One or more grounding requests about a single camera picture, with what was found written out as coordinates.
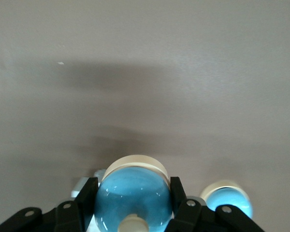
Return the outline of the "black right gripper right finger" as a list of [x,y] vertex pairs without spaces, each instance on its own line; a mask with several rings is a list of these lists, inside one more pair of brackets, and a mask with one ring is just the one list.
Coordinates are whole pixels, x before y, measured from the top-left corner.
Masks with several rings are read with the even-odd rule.
[[240,208],[224,204],[214,211],[200,200],[188,198],[179,177],[170,178],[174,218],[168,232],[262,232],[263,229]]

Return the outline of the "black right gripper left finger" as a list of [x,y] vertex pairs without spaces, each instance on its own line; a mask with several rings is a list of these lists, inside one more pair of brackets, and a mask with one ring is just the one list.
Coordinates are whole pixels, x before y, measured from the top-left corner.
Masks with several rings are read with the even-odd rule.
[[64,201],[47,213],[40,208],[19,210],[0,224],[0,232],[85,232],[94,215],[98,178],[87,179],[71,201]]

